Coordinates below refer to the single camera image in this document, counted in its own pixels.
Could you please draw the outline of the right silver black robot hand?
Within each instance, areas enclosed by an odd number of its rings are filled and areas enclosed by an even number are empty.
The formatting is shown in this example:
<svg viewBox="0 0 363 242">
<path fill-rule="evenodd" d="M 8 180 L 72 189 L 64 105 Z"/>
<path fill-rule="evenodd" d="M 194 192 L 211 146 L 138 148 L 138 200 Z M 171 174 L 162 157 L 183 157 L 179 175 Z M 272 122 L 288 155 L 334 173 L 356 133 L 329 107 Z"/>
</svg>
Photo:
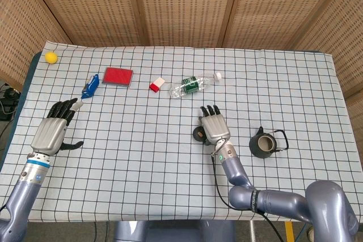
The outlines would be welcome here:
<svg viewBox="0 0 363 242">
<path fill-rule="evenodd" d="M 230 139 L 230 130 L 224 116 L 216 105 L 200 107 L 202 116 L 199 117 L 201 127 L 204 130 L 204 140 L 206 145 L 215 145 L 219 140 Z"/>
</svg>

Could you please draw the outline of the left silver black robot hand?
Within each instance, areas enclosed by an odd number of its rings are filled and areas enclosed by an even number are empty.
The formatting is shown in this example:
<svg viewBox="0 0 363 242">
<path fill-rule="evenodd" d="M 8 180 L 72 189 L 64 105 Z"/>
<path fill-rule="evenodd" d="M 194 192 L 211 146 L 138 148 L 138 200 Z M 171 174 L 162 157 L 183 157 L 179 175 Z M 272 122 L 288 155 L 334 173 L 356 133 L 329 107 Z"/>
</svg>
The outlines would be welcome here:
<svg viewBox="0 0 363 242">
<path fill-rule="evenodd" d="M 84 141 L 75 144 L 64 143 L 64 136 L 75 113 L 81 108 L 83 102 L 77 102 L 77 98 L 59 101 L 49 110 L 33 138 L 31 147 L 34 153 L 54 156 L 60 150 L 76 150 Z"/>
</svg>

